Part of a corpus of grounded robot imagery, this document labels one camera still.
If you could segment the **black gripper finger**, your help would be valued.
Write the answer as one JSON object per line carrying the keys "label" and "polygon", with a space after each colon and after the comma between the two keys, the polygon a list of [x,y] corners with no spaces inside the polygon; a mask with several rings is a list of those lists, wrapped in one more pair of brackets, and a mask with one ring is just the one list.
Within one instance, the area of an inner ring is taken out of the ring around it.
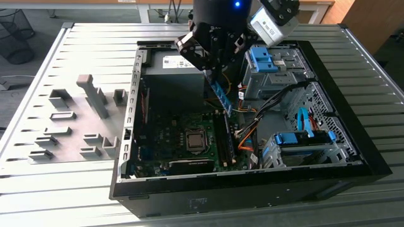
{"label": "black gripper finger", "polygon": [[239,34],[227,33],[225,40],[225,47],[219,56],[219,70],[218,75],[231,67],[238,59],[243,56],[243,53],[253,44],[253,33],[241,32]]}
{"label": "black gripper finger", "polygon": [[174,40],[178,54],[199,71],[221,69],[221,27],[189,25],[187,33]]}

